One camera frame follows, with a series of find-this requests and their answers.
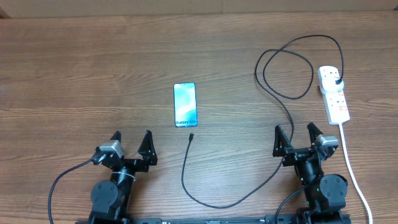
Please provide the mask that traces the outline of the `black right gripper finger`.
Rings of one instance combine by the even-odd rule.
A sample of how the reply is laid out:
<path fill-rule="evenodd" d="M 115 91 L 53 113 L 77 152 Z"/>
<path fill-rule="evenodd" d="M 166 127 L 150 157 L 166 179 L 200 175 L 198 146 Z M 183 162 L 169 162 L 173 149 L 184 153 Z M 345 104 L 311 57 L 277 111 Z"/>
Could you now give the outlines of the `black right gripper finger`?
<path fill-rule="evenodd" d="M 309 123 L 307 125 L 307 129 L 310 136 L 310 142 L 312 145 L 315 145 L 316 138 L 323 133 L 316 127 L 314 123 Z"/>
<path fill-rule="evenodd" d="M 285 135 L 280 125 L 275 127 L 275 141 L 272 152 L 273 157 L 283 157 L 292 153 L 294 150 L 290 140 Z"/>

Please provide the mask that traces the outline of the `blue Galaxy smartphone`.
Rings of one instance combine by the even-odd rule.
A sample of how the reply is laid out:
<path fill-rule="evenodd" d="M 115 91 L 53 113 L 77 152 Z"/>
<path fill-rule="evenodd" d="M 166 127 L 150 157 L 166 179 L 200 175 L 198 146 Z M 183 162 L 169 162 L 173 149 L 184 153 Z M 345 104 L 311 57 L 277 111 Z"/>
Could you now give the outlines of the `blue Galaxy smartphone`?
<path fill-rule="evenodd" d="M 198 125 L 196 85 L 176 83 L 174 85 L 175 126 L 178 128 Z"/>

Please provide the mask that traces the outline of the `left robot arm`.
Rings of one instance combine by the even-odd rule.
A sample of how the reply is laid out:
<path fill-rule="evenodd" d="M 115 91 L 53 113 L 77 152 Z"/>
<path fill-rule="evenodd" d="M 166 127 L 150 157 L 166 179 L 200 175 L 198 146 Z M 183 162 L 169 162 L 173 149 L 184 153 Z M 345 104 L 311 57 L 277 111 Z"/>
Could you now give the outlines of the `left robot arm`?
<path fill-rule="evenodd" d="M 152 132 L 147 130 L 137 150 L 140 159 L 126 159 L 121 133 L 116 131 L 109 141 L 96 147 L 91 160 L 95 165 L 111 169 L 109 180 L 98 182 L 91 191 L 93 203 L 88 223 L 132 223 L 127 209 L 137 172 L 148 172 L 157 164 Z"/>

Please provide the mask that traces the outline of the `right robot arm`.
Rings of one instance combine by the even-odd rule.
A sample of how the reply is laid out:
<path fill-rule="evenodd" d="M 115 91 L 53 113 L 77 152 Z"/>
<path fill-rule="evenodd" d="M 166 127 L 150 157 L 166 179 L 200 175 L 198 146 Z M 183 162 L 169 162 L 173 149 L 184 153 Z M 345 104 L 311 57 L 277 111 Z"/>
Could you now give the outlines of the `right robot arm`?
<path fill-rule="evenodd" d="M 349 215 L 341 212 L 346 206 L 348 181 L 339 174 L 325 175 L 322 162 L 330 158 L 338 148 L 334 135 L 322 133 L 313 123 L 307 125 L 309 147 L 296 149 L 282 128 L 275 127 L 272 155 L 282 158 L 284 167 L 292 166 L 300 179 L 301 187 L 281 202 L 272 223 L 350 223 Z M 307 206 L 297 209 L 293 215 L 280 214 L 282 207 L 293 197 L 304 193 Z"/>

